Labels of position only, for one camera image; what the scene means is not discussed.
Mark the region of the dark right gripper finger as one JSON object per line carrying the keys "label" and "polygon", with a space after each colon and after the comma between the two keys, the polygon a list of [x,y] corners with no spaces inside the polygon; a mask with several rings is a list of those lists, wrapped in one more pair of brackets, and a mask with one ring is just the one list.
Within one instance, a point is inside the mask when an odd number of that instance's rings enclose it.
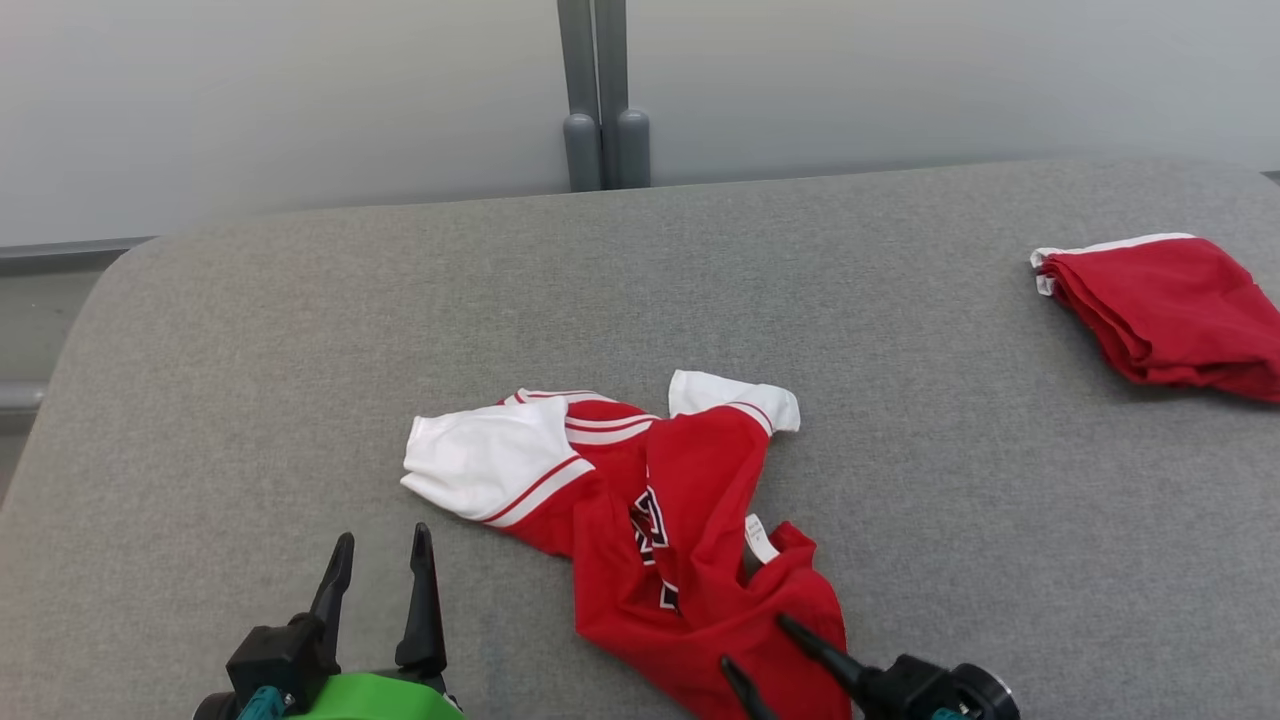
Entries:
{"label": "dark right gripper finger", "polygon": [[742,711],[751,720],[776,720],[777,716],[763,700],[754,680],[730,657],[719,659],[719,669],[737,697]]}
{"label": "dark right gripper finger", "polygon": [[867,666],[786,614],[780,614],[776,623],[809,659],[835,679],[850,700],[861,702],[861,682],[868,671]]}

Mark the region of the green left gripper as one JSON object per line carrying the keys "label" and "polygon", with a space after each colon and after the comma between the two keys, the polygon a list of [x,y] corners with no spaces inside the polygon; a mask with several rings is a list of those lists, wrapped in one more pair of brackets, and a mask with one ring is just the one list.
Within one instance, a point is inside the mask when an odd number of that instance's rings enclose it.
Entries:
{"label": "green left gripper", "polygon": [[[315,592],[310,614],[323,626],[323,642],[337,642],[343,598],[355,562],[355,536],[342,533]],[[447,669],[442,603],[433,536],[425,521],[413,529],[410,552],[413,585],[396,665],[415,676],[442,676]],[[435,688],[372,673],[326,679],[308,708],[287,719],[462,719],[460,708]]]}

